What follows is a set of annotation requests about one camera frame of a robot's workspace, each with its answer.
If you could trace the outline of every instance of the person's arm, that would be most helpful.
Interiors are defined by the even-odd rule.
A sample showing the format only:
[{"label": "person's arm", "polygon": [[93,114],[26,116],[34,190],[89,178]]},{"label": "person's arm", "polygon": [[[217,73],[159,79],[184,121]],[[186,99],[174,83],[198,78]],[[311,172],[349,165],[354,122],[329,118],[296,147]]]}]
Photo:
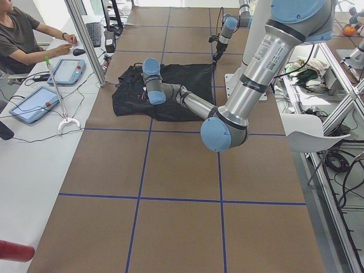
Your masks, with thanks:
[{"label": "person's arm", "polygon": [[44,61],[45,57],[52,58],[68,54],[68,52],[71,50],[71,46],[72,46],[71,44],[62,44],[50,50],[33,52],[33,53],[25,53],[24,51],[18,49],[9,56],[17,61],[20,61],[23,64],[32,65]]},{"label": "person's arm", "polygon": [[54,27],[50,27],[46,24],[39,23],[39,26],[35,30],[42,32],[44,34],[47,34],[49,36],[52,36],[54,38],[60,39],[60,40],[63,40],[63,38],[64,38],[64,40],[66,40],[68,43],[77,44],[77,38],[74,34],[64,34],[63,35],[63,32],[61,32],[60,30],[58,30]]}]

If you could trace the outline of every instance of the blue tablet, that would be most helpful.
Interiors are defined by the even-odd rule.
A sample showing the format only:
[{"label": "blue tablet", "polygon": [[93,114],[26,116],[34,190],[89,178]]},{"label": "blue tablet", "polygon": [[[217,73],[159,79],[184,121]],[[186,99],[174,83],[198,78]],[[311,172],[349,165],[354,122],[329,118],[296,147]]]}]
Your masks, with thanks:
[{"label": "blue tablet", "polygon": [[[85,60],[61,59],[53,70],[55,80],[59,85],[74,85],[85,69]],[[49,77],[47,84],[53,85]]]},{"label": "blue tablet", "polygon": [[57,93],[48,87],[41,86],[17,106],[10,109],[9,113],[25,123],[34,123],[44,116],[59,102]]}]

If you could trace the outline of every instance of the plush toy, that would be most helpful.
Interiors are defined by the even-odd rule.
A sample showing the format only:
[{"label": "plush toy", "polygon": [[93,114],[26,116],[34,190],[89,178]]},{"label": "plush toy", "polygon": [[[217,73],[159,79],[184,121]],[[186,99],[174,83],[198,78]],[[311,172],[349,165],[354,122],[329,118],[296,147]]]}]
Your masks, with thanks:
[{"label": "plush toy", "polygon": [[358,34],[364,37],[364,10],[358,13],[355,7],[351,7],[349,13],[351,15],[349,19],[350,26],[358,28]]}]

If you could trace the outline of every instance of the gray t-shirt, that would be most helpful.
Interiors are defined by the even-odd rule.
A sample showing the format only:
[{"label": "gray t-shirt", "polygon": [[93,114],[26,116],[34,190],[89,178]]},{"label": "gray t-shirt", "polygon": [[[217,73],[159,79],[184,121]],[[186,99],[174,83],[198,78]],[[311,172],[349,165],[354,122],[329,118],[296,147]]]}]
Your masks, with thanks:
[{"label": "gray t-shirt", "polygon": [[26,65],[9,57],[18,49],[25,53],[41,51],[37,45],[33,30],[39,26],[39,22],[29,14],[22,12],[17,7],[8,13],[15,27],[7,27],[0,24],[0,64],[10,74],[29,73],[34,65]]}]

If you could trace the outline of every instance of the orange ball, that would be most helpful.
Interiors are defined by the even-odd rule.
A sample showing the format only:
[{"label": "orange ball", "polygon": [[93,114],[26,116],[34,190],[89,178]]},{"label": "orange ball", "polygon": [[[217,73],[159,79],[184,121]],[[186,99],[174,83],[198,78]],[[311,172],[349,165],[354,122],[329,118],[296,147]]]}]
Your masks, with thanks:
[{"label": "orange ball", "polygon": [[343,33],[346,36],[353,36],[355,34],[355,32],[356,32],[355,27],[345,27]]}]

